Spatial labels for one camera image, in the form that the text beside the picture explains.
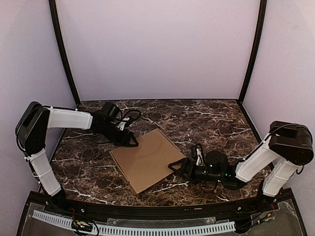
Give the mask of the brown cardboard box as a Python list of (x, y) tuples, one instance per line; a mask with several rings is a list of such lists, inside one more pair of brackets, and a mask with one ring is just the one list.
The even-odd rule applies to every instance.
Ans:
[(137, 141), (137, 147), (118, 147), (110, 151), (133, 194), (143, 192), (173, 173), (168, 165), (185, 157), (159, 129), (138, 137)]

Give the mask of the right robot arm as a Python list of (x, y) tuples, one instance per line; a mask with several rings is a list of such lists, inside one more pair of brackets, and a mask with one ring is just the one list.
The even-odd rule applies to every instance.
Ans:
[(313, 160), (313, 137), (304, 125), (274, 121), (259, 145), (235, 165), (229, 164), (227, 155), (218, 150), (204, 154), (201, 144), (191, 147), (191, 155), (192, 158), (170, 163), (168, 168), (191, 181), (220, 183), (230, 190), (243, 188), (258, 172), (277, 160), (260, 185), (260, 194), (272, 198)]

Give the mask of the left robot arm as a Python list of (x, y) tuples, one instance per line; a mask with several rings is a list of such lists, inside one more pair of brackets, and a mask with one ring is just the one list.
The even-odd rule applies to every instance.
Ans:
[(117, 116), (120, 113), (121, 109), (110, 102), (93, 112), (47, 106), (37, 101), (28, 105), (15, 128), (16, 143), (29, 163), (34, 177), (49, 197), (65, 196), (46, 151), (49, 130), (90, 130), (116, 146), (137, 147), (138, 141), (128, 129), (135, 118), (119, 118)]

